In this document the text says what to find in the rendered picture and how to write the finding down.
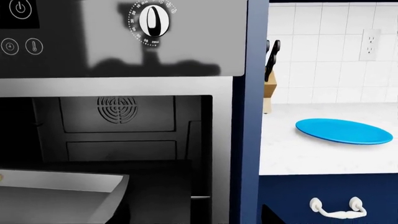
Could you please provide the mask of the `wooden knife block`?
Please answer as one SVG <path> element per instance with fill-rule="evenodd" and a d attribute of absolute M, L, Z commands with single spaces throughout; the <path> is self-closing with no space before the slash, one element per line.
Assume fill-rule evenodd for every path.
<path fill-rule="evenodd" d="M 268 82 L 264 82 L 263 113 L 271 112 L 271 98 L 277 87 L 274 72 L 269 75 Z"/>

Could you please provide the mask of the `white timer knob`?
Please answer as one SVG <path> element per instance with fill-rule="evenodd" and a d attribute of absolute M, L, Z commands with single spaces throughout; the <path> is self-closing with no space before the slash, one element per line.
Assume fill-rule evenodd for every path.
<path fill-rule="evenodd" d="M 139 25 L 145 35 L 161 37 L 170 26 L 168 12 L 158 5 L 149 5 L 141 11 Z"/>

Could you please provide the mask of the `silver built-in oven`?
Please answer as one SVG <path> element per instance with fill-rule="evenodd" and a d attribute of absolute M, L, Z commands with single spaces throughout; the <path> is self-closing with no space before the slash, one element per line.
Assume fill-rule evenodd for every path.
<path fill-rule="evenodd" d="M 161 37 L 141 31 L 164 8 Z M 229 224 L 246 0 L 0 0 L 0 169 L 128 175 L 106 224 Z"/>

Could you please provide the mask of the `grey metal baking tray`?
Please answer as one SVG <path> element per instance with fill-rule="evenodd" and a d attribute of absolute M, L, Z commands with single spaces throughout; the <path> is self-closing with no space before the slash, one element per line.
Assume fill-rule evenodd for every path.
<path fill-rule="evenodd" d="M 128 175 L 0 169 L 0 224 L 106 224 Z"/>

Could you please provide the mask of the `navy blue cabinet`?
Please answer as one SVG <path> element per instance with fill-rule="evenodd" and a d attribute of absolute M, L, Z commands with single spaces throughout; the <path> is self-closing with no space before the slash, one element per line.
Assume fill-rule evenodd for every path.
<path fill-rule="evenodd" d="M 398 224 L 398 0 L 248 0 L 246 75 L 233 80 L 230 224 Z M 375 61 L 360 61 L 364 29 L 380 29 Z M 277 87 L 263 113 L 275 40 Z M 343 119 L 393 135 L 352 145 L 300 132 L 297 121 Z M 368 215 L 312 212 L 351 197 Z"/>

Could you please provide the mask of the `blue oval plate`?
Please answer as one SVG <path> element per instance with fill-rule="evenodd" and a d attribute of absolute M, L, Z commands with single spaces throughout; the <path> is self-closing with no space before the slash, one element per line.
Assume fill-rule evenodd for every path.
<path fill-rule="evenodd" d="M 295 127 L 318 139 L 352 145 L 380 145 L 393 140 L 393 135 L 386 130 L 342 119 L 303 119 L 297 121 Z"/>

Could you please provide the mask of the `white wall power outlet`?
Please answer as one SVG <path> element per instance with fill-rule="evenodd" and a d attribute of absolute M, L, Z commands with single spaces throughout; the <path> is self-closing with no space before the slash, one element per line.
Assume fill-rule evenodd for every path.
<path fill-rule="evenodd" d="M 364 29 L 359 54 L 360 61 L 375 61 L 381 36 L 380 29 Z"/>

